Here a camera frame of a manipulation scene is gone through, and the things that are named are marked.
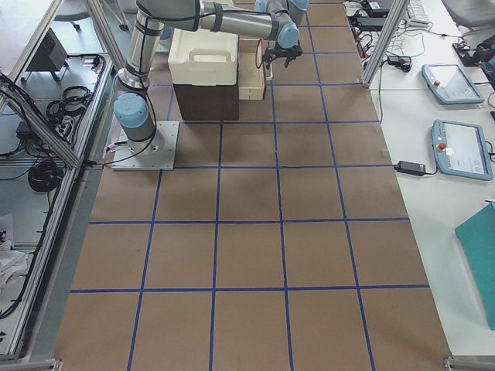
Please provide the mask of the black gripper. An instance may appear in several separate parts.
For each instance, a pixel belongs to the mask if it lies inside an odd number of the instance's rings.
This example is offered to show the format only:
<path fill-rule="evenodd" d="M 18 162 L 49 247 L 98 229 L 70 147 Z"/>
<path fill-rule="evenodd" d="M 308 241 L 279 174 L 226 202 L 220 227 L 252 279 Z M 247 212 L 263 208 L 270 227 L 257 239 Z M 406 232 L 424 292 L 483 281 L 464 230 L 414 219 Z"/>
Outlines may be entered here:
<path fill-rule="evenodd" d="M 300 43 L 290 48 L 283 48 L 278 43 L 274 47 L 267 47 L 262 62 L 265 66 L 265 79 L 273 80 L 273 64 L 272 62 L 279 58 L 285 58 L 284 68 L 288 68 L 288 65 L 296 58 L 302 55 L 302 48 Z"/>

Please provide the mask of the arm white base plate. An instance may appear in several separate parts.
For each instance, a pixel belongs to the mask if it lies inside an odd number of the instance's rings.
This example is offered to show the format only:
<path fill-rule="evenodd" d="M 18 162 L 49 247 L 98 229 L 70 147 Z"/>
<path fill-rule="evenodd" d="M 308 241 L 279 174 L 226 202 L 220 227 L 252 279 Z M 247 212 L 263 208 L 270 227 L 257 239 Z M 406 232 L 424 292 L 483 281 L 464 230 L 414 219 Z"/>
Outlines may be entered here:
<path fill-rule="evenodd" d="M 124 141 L 114 150 L 111 167 L 116 171 L 173 170 L 179 133 L 178 121 L 158 121 L 152 143 L 128 142 L 122 128 L 118 140 Z"/>

